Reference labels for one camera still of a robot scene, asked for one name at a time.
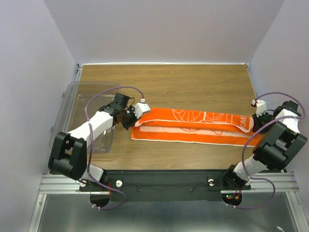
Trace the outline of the orange white cartoon towel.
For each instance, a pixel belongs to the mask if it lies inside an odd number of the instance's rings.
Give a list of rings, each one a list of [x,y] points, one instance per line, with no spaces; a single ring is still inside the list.
[[[236,114],[152,108],[131,128],[140,141],[244,146],[253,134],[253,118]]]

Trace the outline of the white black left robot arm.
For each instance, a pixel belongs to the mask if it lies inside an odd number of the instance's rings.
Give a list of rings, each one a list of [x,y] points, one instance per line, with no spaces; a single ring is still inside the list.
[[[91,181],[96,190],[108,184],[107,171],[94,166],[87,159],[87,149],[93,150],[93,142],[101,134],[121,123],[128,130],[151,110],[145,99],[134,106],[128,105],[130,97],[117,93],[114,100],[100,107],[86,122],[69,132],[59,132],[54,139],[48,161],[50,171],[73,180]]]

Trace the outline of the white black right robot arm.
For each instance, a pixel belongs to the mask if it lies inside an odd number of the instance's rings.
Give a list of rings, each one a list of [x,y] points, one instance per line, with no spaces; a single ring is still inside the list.
[[[223,175],[222,183],[228,189],[245,186],[251,176],[261,171],[284,169],[308,141],[298,129],[301,114],[296,102],[285,101],[271,114],[263,100],[253,100],[252,107],[256,108],[252,132],[262,138],[251,157],[231,165]]]

